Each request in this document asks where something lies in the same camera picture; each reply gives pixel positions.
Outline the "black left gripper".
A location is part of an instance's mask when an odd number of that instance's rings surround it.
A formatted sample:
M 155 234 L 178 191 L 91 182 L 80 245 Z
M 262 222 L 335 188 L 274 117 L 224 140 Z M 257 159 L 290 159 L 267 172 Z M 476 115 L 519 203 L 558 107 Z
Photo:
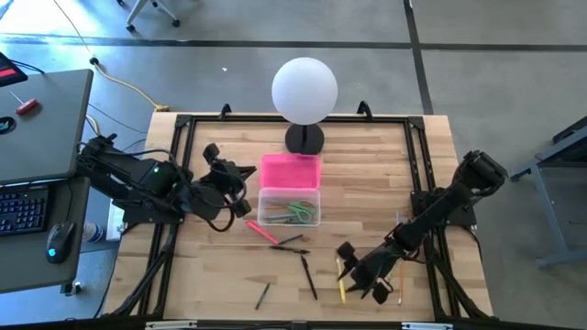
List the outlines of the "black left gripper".
M 215 143 L 208 144 L 204 149 L 204 158 L 209 165 L 210 173 L 205 176 L 223 197 L 228 196 L 227 208 L 235 212 L 236 217 L 243 217 L 251 211 L 249 202 L 246 200 L 246 180 L 254 173 L 255 166 L 238 167 L 240 182 L 233 182 L 227 176 L 214 169 L 214 164 L 219 158 L 219 149 Z

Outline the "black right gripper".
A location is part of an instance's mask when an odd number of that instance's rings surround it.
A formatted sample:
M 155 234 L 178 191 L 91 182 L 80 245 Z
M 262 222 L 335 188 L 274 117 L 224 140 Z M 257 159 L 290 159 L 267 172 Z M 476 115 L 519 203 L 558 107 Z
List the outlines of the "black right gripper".
M 338 275 L 341 281 L 350 275 L 354 281 L 345 292 L 361 292 L 361 299 L 371 292 L 372 298 L 378 304 L 387 301 L 393 292 L 393 286 L 385 278 L 393 269 L 398 255 L 392 254 L 392 246 L 382 243 L 363 258 L 355 256 L 355 248 L 345 242 L 338 248 L 338 256 L 343 259 L 344 269 Z

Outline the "yellow highlighter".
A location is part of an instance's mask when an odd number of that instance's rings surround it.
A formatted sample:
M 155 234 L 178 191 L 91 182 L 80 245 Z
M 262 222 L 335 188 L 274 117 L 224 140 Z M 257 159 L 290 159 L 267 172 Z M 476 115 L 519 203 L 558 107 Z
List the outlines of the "yellow highlighter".
M 344 286 L 344 282 L 343 282 L 343 267 L 342 267 L 342 263 L 340 261 L 340 259 L 338 257 L 336 257 L 336 263 L 337 263 L 337 271 L 338 271 L 338 287 L 339 287 L 339 294 L 340 294 L 340 300 L 343 304 L 347 303 L 347 298 L 346 298 L 346 290 L 345 290 L 345 286 Z

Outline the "clear plastic supply box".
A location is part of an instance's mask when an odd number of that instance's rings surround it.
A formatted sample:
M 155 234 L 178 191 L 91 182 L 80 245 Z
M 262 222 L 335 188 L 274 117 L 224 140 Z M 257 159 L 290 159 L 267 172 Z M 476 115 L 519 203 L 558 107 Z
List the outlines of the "clear plastic supply box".
M 318 207 L 311 222 L 302 223 L 298 218 L 287 223 L 266 223 L 264 221 L 267 216 L 290 214 L 288 209 L 264 210 L 263 208 L 266 205 L 279 201 L 296 202 L 301 200 L 307 200 Z M 318 189 L 263 188 L 259 192 L 257 222 L 262 226 L 318 226 L 321 221 L 320 200 L 320 191 Z

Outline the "thick black pen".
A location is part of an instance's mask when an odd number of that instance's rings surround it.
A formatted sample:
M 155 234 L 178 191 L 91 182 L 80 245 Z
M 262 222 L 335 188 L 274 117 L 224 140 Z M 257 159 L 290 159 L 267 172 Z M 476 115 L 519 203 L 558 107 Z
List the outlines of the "thick black pen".
M 307 263 L 307 260 L 306 260 L 306 258 L 303 255 L 300 256 L 300 260 L 302 262 L 302 265 L 303 265 L 303 268 L 304 268 L 304 272 L 305 272 L 305 276 L 306 276 L 306 279 L 308 281 L 308 285 L 310 287 L 310 290 L 311 290 L 311 293 L 313 295 L 313 298 L 317 301 L 317 299 L 318 299 L 318 297 L 317 297 L 317 291 L 316 291 L 316 287 L 314 285 L 314 282 L 313 282 L 313 279 L 312 279 L 312 276 L 311 276 L 311 273 L 310 273 L 310 270 L 309 270 L 309 265 Z

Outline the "pink marker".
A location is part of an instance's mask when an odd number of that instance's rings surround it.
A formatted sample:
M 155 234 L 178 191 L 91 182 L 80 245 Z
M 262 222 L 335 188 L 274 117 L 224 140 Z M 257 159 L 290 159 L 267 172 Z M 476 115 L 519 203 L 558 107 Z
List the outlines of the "pink marker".
M 254 223 L 252 221 L 246 221 L 245 224 L 246 224 L 246 226 L 248 228 L 252 229 L 253 231 L 255 231 L 256 233 L 258 233 L 259 235 L 265 237 L 273 245 L 278 245 L 279 244 L 279 241 L 274 236 L 272 236 L 271 234 L 269 234 L 268 232 L 266 232 L 265 230 L 263 230 L 256 223 Z

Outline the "green handled scissors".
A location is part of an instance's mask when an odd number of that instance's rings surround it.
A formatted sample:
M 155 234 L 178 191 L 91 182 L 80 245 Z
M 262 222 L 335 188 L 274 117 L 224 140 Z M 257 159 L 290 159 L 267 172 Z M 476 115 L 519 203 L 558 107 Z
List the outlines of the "green handled scissors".
M 296 202 L 285 202 L 279 201 L 274 202 L 274 205 L 282 206 L 290 211 L 298 220 L 302 223 L 309 223 L 312 221 L 314 214 L 318 207 L 307 200 L 301 200 Z

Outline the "short dark marker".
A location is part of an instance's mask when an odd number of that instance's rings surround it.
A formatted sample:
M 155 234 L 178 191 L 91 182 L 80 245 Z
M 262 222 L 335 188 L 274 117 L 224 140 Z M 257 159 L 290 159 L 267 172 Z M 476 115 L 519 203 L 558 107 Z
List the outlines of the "short dark marker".
M 259 309 L 260 309 L 260 306 L 261 306 L 261 304 L 263 303 L 263 301 L 264 301 L 264 299 L 265 299 L 265 296 L 266 296 L 266 294 L 267 294 L 267 292 L 268 292 L 268 290 L 269 290 L 269 288 L 270 288 L 270 287 L 271 287 L 271 283 L 267 283 L 267 284 L 265 285 L 265 287 L 264 287 L 263 291 L 262 291 L 262 292 L 261 292 L 261 294 L 260 294 L 260 297 L 259 297 L 259 299 L 258 299 L 258 300 L 257 300 L 257 302 L 256 302 L 256 305 L 255 305 L 255 310 L 259 310 Z

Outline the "pink plastic box lid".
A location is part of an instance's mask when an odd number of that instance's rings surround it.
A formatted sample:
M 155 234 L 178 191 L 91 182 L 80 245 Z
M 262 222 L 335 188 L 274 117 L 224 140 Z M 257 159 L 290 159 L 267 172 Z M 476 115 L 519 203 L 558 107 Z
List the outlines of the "pink plastic box lid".
M 260 162 L 261 188 L 318 189 L 321 161 L 317 155 L 265 154 Z

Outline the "white box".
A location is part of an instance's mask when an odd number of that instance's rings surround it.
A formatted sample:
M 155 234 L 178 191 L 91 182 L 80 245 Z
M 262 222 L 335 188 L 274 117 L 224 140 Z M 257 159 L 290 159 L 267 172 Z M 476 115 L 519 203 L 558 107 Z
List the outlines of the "white box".
M 115 206 L 113 203 L 110 204 L 105 233 L 105 239 L 107 241 L 118 241 L 122 237 L 123 232 L 127 228 L 127 225 L 123 221 L 124 215 L 125 211 L 123 209 Z

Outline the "white globe lamp black stand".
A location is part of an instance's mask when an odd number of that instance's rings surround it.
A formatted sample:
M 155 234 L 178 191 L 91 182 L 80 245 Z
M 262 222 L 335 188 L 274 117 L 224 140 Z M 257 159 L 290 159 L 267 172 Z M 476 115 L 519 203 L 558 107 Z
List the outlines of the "white globe lamp black stand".
M 308 57 L 287 61 L 275 73 L 271 99 L 277 112 L 290 123 L 285 146 L 290 153 L 318 155 L 325 144 L 319 123 L 334 110 L 338 82 L 326 64 Z

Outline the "clear water bottle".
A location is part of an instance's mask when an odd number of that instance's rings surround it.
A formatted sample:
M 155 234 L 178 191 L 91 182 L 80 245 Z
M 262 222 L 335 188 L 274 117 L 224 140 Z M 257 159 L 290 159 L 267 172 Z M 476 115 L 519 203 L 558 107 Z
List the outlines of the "clear water bottle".
M 94 244 L 99 242 L 105 234 L 105 230 L 102 226 L 93 222 L 83 223 L 83 242 L 88 244 Z

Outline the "grey office chair base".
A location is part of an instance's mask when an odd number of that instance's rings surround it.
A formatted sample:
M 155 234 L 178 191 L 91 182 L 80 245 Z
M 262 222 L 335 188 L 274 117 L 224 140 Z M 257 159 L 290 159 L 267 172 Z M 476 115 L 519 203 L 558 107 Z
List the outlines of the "grey office chair base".
M 127 16 L 126 30 L 128 32 L 133 33 L 136 30 L 133 21 L 147 3 L 151 3 L 156 9 L 168 15 L 172 19 L 173 27 L 178 28 L 181 25 L 181 20 L 167 7 L 164 0 L 136 0 L 136 3 L 132 6 Z

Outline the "black computer mouse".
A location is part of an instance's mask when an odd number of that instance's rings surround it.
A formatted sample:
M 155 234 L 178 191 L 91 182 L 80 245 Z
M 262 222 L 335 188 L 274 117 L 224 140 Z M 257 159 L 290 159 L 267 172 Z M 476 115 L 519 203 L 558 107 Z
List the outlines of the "black computer mouse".
M 46 245 L 49 263 L 60 264 L 69 257 L 74 232 L 75 224 L 70 221 L 60 222 L 51 228 Z

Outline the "grey metal cart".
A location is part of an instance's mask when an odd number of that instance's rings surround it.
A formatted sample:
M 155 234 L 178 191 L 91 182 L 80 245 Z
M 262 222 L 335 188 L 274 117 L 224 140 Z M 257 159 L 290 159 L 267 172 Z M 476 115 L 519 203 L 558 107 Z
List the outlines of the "grey metal cart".
M 537 266 L 587 261 L 587 115 L 509 172 L 512 182 L 524 176 L 536 187 L 555 243 L 555 252 L 537 258 Z

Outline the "black keyboard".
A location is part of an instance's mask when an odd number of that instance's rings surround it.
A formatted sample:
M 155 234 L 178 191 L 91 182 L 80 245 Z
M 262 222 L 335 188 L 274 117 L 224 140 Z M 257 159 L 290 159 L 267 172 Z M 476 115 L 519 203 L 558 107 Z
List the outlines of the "black keyboard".
M 5 187 L 0 189 L 0 237 L 46 230 L 50 188 Z

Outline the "dark grey desk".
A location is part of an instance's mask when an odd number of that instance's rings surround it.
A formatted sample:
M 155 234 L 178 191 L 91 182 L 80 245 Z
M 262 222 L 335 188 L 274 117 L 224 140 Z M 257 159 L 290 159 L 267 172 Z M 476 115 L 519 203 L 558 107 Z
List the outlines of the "dark grey desk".
M 0 293 L 65 285 L 76 278 L 90 182 L 82 177 L 8 187 L 36 185 L 50 188 L 47 227 L 43 232 L 0 236 Z M 54 225 L 65 221 L 75 224 L 72 249 L 65 261 L 51 264 L 46 258 L 48 235 Z

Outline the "black device red stripe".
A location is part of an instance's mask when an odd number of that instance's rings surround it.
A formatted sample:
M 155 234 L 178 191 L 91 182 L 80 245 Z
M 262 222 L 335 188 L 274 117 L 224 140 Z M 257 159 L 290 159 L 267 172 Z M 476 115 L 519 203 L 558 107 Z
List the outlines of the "black device red stripe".
M 0 87 L 22 83 L 28 76 L 6 55 L 0 52 Z

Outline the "white bracket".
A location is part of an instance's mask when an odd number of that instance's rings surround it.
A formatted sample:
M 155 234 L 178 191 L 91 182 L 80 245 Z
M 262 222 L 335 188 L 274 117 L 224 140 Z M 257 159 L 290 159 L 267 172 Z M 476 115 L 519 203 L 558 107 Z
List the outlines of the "white bracket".
M 403 322 L 402 330 L 454 330 L 452 324 L 432 323 L 432 322 Z
M 197 329 L 198 323 L 191 320 L 156 321 L 145 323 L 144 330 L 191 330 Z

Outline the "black aluminium table frame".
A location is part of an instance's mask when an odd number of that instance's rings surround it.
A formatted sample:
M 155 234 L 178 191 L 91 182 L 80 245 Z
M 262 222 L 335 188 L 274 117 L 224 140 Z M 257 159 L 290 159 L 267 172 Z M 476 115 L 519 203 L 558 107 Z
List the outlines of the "black aluminium table frame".
M 216 143 L 221 158 L 239 166 L 260 166 L 265 154 L 284 152 L 284 132 L 289 126 L 277 115 L 187 115 L 154 113 L 147 149 L 179 147 L 178 161 L 189 155 L 196 178 L 208 172 L 203 151 Z M 171 270 L 158 274 L 152 284 L 149 307 L 158 304 L 159 282 L 169 275 L 163 319 L 203 320 L 301 320 L 301 321 L 431 321 L 434 318 L 426 266 L 404 264 L 404 297 L 398 305 L 393 292 L 386 304 L 370 296 L 339 298 L 335 250 L 349 241 L 362 255 L 375 248 L 395 226 L 396 213 L 411 213 L 408 194 L 433 169 L 437 186 L 449 185 L 457 167 L 449 121 L 446 116 L 342 115 L 346 122 L 320 126 L 326 143 L 322 165 L 322 223 L 317 227 L 270 227 L 278 239 L 303 234 L 296 248 L 306 256 L 316 286 L 313 298 L 300 257 L 271 250 L 269 241 L 236 220 L 226 233 L 217 233 L 189 215 L 179 227 Z M 105 298 L 105 312 L 118 308 L 146 272 L 154 225 L 138 225 L 122 237 L 116 267 Z M 461 285 L 487 314 L 493 314 L 478 245 L 467 231 L 447 229 L 452 269 Z M 265 285 L 271 283 L 259 310 L 255 305 Z

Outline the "red handled screwdriver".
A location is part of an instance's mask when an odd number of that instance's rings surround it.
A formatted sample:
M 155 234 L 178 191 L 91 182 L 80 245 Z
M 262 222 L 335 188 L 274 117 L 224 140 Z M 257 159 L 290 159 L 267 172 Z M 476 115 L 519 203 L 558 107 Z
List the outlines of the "red handled screwdriver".
M 10 94 L 19 102 L 19 107 L 17 107 L 15 110 L 15 113 L 19 116 L 24 115 L 39 104 L 38 100 L 35 98 L 28 99 L 26 102 L 24 102 L 12 91 L 10 91 Z

